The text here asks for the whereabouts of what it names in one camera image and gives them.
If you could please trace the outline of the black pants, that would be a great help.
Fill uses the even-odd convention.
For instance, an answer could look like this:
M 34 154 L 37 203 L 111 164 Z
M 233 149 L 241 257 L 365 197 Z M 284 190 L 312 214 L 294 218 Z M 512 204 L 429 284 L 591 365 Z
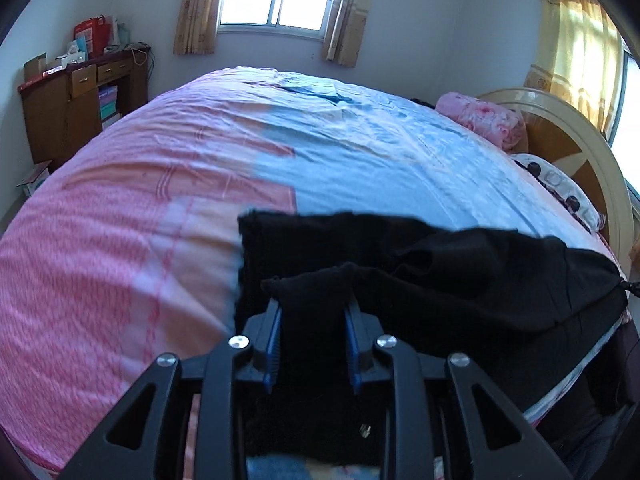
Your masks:
M 628 297 L 616 264 L 557 237 L 475 228 L 448 231 L 420 220 L 341 212 L 292 216 L 251 211 L 239 220 L 243 264 L 235 325 L 283 308 L 283 396 L 247 421 L 254 455 L 372 460 L 355 440 L 369 419 L 345 386 L 337 354 L 304 376 L 303 334 L 344 342 L 341 307 L 355 299 L 413 350 L 467 354 L 521 411 L 576 367 L 584 372 L 542 415 L 541 434 L 577 477 L 593 474 L 638 426 L 614 353 L 597 344 Z

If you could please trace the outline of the pink and blue bed sheet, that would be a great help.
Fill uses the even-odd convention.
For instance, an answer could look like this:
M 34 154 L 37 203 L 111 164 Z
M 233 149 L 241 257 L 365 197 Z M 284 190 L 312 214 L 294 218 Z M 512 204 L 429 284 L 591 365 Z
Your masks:
M 398 214 L 607 252 L 503 150 L 428 107 L 229 68 L 107 128 L 1 239 L 1 427 L 56 474 L 154 356 L 231 328 L 236 219 L 253 208 Z

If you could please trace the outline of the white dotted pillow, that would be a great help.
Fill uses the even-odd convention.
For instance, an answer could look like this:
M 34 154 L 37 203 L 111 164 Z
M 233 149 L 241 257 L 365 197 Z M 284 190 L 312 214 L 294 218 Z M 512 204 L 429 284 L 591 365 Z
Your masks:
M 601 231 L 604 217 L 571 177 L 536 155 L 518 153 L 512 154 L 511 158 L 535 177 L 589 232 Z

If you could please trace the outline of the white box on floor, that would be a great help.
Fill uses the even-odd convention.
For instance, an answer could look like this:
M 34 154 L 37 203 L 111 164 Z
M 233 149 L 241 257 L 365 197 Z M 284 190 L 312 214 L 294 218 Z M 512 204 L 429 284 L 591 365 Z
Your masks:
M 26 197 L 32 196 L 38 188 L 43 184 L 45 180 L 50 176 L 49 166 L 50 160 L 45 162 L 38 162 L 37 165 L 32 167 L 30 173 L 21 180 L 17 187 L 24 193 Z

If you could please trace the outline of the pink floral folded blanket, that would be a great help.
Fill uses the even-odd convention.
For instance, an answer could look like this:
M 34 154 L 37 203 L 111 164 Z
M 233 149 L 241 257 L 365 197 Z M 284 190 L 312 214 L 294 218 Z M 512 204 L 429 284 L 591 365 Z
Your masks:
M 493 102 L 448 92 L 438 99 L 435 110 L 506 152 L 526 137 L 522 115 Z

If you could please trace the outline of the cream wooden headboard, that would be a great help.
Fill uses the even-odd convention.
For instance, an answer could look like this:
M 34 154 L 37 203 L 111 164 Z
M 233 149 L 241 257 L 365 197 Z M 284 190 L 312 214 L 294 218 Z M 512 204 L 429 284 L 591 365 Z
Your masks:
M 629 273 L 634 217 L 625 179 L 602 133 L 575 107 L 541 90 L 500 89 L 480 99 L 523 115 L 529 153 L 548 160 L 582 188 L 604 215 L 600 234 Z

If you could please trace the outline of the brown wooden desk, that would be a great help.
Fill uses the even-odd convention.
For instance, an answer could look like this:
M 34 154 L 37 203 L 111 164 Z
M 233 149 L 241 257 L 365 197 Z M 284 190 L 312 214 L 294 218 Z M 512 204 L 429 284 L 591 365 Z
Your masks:
M 103 130 L 99 93 L 116 89 L 115 112 L 126 116 L 148 102 L 147 44 L 119 50 L 26 82 L 18 88 L 32 160 L 54 171 Z

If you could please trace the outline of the beige curtain left of window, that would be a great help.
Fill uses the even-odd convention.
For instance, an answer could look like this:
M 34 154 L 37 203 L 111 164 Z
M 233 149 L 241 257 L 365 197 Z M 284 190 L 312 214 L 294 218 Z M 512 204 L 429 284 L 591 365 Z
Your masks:
M 175 31 L 175 55 L 215 52 L 220 0 L 181 0 Z

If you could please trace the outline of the beige curtain of window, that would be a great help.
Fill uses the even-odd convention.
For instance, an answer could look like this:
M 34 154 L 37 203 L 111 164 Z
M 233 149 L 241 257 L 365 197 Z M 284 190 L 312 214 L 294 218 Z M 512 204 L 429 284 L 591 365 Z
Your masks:
M 322 44 L 325 61 L 356 66 L 372 0 L 332 0 Z
M 220 0 L 181 0 L 175 31 L 175 55 L 215 52 Z

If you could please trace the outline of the cardboard box on desk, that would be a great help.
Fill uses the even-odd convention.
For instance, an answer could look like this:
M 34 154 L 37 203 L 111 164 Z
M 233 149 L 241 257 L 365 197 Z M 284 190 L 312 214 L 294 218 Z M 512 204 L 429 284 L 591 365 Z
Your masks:
M 47 68 L 47 53 L 37 55 L 24 64 L 24 81 L 39 78 Z

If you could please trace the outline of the red gift bag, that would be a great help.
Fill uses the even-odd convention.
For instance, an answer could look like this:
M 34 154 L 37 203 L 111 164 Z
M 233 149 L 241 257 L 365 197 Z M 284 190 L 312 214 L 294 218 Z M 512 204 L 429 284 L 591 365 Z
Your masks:
M 85 51 L 88 58 L 101 56 L 104 49 L 110 44 L 112 24 L 104 15 L 96 18 L 88 18 L 74 27 L 74 39 L 85 41 Z

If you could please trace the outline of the beige curtain right of window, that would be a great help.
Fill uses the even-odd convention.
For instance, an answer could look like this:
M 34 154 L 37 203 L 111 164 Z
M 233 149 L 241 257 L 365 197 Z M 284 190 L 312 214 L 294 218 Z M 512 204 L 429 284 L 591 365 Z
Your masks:
M 322 44 L 325 61 L 356 66 L 372 0 L 332 0 Z

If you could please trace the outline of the yellow side curtain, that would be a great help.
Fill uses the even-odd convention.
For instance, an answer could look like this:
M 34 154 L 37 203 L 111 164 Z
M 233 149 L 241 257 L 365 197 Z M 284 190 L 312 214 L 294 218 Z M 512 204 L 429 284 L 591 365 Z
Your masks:
M 623 60 L 623 38 L 598 0 L 541 0 L 537 52 L 524 84 L 575 107 L 608 138 Z

